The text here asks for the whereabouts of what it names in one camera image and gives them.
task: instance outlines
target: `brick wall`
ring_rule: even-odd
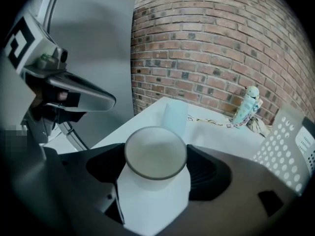
[[[314,54],[283,0],[135,0],[135,113],[163,96],[232,116],[256,85],[269,123],[282,101],[315,119]]]

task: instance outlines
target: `white cup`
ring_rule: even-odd
[[[125,143],[125,158],[135,183],[150,191],[164,189],[184,168],[187,148],[174,132],[151,126],[135,131]]]

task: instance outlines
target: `white table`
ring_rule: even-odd
[[[160,125],[166,103],[173,99],[163,97],[150,107],[126,122],[120,128],[108,135],[93,148],[98,148],[115,143],[124,143],[136,130],[146,126]],[[212,119],[224,122],[226,116],[188,104],[188,114],[198,119]],[[216,149],[225,153],[250,159],[257,151],[264,137],[253,133],[249,128],[224,128],[212,123],[201,121],[187,121],[183,135],[186,144]]]

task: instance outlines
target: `paper cup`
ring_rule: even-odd
[[[184,168],[187,148],[174,132],[159,126],[145,127],[126,141],[125,158],[136,184],[156,191],[165,188]]]

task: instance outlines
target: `cup rim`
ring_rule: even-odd
[[[173,133],[181,142],[182,144],[184,145],[184,150],[185,150],[185,159],[184,159],[184,162],[183,162],[183,165],[179,168],[179,170],[177,170],[175,173],[169,175],[169,176],[166,176],[166,177],[150,177],[150,176],[147,176],[147,175],[144,175],[140,172],[138,172],[131,164],[130,162],[128,161],[128,158],[126,156],[126,145],[128,143],[128,141],[132,138],[132,136],[136,133],[138,133],[139,131],[143,130],[143,129],[148,129],[148,128],[162,128],[162,129],[165,129],[171,133]],[[161,126],[147,126],[147,127],[143,127],[143,128],[140,128],[136,131],[134,131],[127,139],[127,141],[125,142],[125,147],[124,147],[124,155],[125,155],[125,160],[126,160],[126,163],[127,165],[132,169],[132,171],[134,171],[137,175],[143,177],[143,178],[146,178],[146,179],[149,179],[149,180],[166,180],[166,179],[170,179],[174,176],[176,176],[179,172],[182,171],[182,169],[185,167],[186,163],[187,163],[187,145],[184,143],[183,139],[177,135],[176,133],[174,133],[173,131],[167,129],[167,128],[164,128],[164,127],[161,127]]]

